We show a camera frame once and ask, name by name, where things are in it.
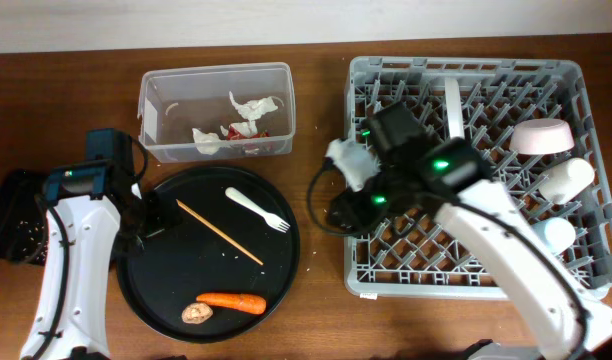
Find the white plastic fork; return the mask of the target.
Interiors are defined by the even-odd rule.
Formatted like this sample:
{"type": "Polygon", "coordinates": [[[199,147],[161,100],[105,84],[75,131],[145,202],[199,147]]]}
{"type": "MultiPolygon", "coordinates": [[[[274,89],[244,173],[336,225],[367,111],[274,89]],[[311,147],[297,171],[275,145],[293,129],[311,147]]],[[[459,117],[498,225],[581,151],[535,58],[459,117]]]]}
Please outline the white plastic fork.
{"type": "Polygon", "coordinates": [[[290,229],[290,225],[285,220],[274,213],[264,210],[236,188],[228,187],[225,190],[225,195],[235,203],[259,215],[270,228],[282,233],[286,233],[290,229]]]}

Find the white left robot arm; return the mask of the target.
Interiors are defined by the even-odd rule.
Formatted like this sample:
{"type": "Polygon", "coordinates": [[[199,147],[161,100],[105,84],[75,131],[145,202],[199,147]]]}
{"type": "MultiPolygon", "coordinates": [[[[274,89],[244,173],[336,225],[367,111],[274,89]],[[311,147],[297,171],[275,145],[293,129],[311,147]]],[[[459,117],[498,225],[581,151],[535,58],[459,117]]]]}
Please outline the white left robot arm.
{"type": "Polygon", "coordinates": [[[144,243],[181,221],[153,192],[133,153],[144,146],[112,128],[86,135],[83,162],[58,167],[37,203],[44,214],[47,257],[38,307],[23,359],[107,359],[105,306],[114,256],[141,253],[144,243]]]}

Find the light blue plastic cup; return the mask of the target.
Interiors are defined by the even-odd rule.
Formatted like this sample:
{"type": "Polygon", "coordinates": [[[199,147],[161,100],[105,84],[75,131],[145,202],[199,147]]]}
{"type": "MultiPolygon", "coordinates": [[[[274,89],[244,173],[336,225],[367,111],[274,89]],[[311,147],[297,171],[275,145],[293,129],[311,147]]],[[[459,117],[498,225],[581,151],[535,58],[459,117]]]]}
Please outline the light blue plastic cup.
{"type": "Polygon", "coordinates": [[[549,218],[532,225],[533,231],[553,255],[559,255],[576,239],[574,226],[559,217],[549,218]]]}

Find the wooden chopstick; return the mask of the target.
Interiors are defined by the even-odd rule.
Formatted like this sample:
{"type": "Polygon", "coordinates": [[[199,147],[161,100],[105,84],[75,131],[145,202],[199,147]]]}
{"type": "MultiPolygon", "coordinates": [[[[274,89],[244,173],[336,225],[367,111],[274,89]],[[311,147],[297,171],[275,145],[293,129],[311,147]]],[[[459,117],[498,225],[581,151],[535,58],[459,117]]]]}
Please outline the wooden chopstick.
{"type": "Polygon", "coordinates": [[[213,225],[212,223],[210,223],[208,220],[206,220],[204,217],[202,217],[201,215],[199,215],[198,213],[196,213],[193,209],[191,209],[189,206],[187,206],[185,203],[183,203],[182,201],[180,201],[179,199],[176,199],[176,203],[178,205],[179,208],[181,208],[182,210],[184,210],[186,213],[188,213],[190,216],[192,216],[194,219],[196,219],[197,221],[199,221],[200,223],[202,223],[203,225],[205,225],[207,228],[209,228],[212,232],[214,232],[215,234],[217,234],[219,237],[221,237],[222,239],[224,239],[226,242],[228,242],[230,245],[232,245],[233,247],[235,247],[237,250],[239,250],[241,253],[243,253],[244,255],[246,255],[248,258],[250,258],[251,260],[253,260],[255,263],[257,263],[260,266],[264,265],[264,262],[262,262],[258,257],[256,257],[254,254],[252,254],[250,251],[248,251],[245,247],[243,247],[242,245],[240,245],[238,242],[236,242],[234,239],[232,239],[230,236],[228,236],[226,233],[224,233],[222,230],[220,230],[219,228],[217,228],[215,225],[213,225]]]}

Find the grey plate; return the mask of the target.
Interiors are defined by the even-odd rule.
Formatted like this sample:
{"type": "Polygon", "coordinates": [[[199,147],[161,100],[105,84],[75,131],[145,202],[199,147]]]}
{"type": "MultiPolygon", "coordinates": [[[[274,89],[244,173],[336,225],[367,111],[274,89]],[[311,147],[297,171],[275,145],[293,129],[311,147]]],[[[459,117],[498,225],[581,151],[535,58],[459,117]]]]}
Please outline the grey plate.
{"type": "Polygon", "coordinates": [[[458,81],[455,78],[446,77],[444,90],[448,136],[450,139],[463,138],[465,133],[458,81]]]}

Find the orange carrot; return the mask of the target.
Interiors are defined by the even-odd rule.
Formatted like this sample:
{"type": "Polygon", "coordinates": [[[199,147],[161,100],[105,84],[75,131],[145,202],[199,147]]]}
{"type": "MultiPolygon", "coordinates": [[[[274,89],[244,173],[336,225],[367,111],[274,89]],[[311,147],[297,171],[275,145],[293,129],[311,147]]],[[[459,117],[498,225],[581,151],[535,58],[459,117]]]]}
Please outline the orange carrot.
{"type": "Polygon", "coordinates": [[[203,293],[198,295],[196,300],[209,306],[223,307],[254,315],[263,314],[267,306],[264,298],[252,294],[203,293]]]}

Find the white plastic cup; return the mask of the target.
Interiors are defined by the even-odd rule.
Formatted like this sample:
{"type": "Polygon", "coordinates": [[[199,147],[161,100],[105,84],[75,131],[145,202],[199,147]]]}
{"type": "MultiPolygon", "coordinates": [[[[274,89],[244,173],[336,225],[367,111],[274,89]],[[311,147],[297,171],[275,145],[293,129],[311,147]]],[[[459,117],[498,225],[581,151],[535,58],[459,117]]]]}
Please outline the white plastic cup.
{"type": "Polygon", "coordinates": [[[582,158],[571,158],[545,172],[545,181],[538,187],[542,197],[563,205],[580,194],[595,177],[592,165],[582,158]]]}

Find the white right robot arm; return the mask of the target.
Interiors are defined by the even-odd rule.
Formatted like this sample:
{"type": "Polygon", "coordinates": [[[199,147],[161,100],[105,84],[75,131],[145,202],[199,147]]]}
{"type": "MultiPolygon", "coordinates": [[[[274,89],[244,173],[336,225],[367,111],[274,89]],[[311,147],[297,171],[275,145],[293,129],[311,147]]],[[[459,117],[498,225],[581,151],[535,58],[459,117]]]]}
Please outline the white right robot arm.
{"type": "Polygon", "coordinates": [[[483,265],[536,338],[541,359],[612,359],[612,309],[545,247],[490,164],[463,138],[436,143],[402,103],[365,119],[363,142],[331,141],[321,170],[347,188],[322,228],[359,237],[418,208],[483,265]]]}

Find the red foil wrapper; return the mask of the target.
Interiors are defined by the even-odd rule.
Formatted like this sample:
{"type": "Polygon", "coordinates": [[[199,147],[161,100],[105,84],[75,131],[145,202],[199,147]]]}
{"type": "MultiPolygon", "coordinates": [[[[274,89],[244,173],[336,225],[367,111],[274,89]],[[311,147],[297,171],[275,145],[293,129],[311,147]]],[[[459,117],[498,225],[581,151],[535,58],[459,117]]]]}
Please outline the red foil wrapper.
{"type": "Polygon", "coordinates": [[[259,132],[248,123],[233,123],[226,132],[227,141],[246,140],[245,144],[237,145],[235,149],[242,155],[252,156],[269,153],[272,146],[268,143],[251,143],[251,139],[268,138],[267,131],[259,132]]]}

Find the white tissue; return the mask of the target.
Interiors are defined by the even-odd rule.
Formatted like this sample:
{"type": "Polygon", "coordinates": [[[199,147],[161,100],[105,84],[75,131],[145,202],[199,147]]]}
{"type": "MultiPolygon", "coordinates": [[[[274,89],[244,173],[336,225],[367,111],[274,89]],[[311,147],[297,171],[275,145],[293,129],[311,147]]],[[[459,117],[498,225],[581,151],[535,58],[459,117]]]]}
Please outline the white tissue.
{"type": "Polygon", "coordinates": [[[192,136],[200,154],[212,156],[222,149],[221,139],[216,133],[204,133],[198,128],[193,128],[192,136]]]}

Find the white napkin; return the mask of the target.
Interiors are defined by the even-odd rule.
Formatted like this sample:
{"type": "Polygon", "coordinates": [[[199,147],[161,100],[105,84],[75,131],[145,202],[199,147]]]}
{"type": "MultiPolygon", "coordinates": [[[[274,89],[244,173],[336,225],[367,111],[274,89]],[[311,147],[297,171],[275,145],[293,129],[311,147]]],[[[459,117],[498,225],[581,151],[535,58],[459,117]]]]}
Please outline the white napkin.
{"type": "Polygon", "coordinates": [[[274,112],[279,107],[274,102],[274,97],[269,96],[259,100],[250,100],[244,104],[240,104],[235,101],[232,92],[229,93],[229,100],[231,105],[235,108],[237,113],[246,121],[256,121],[261,119],[265,114],[274,112]]]}

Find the pink plastic bowl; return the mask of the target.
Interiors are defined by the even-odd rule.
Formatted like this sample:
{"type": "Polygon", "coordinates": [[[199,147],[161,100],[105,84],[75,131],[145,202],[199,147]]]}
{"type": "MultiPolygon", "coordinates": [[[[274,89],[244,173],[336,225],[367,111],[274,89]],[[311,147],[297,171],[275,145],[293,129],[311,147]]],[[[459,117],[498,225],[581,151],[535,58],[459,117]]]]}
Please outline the pink plastic bowl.
{"type": "Polygon", "coordinates": [[[561,153],[574,147],[570,125],[560,119],[526,120],[514,127],[509,148],[523,155],[561,153]]]}

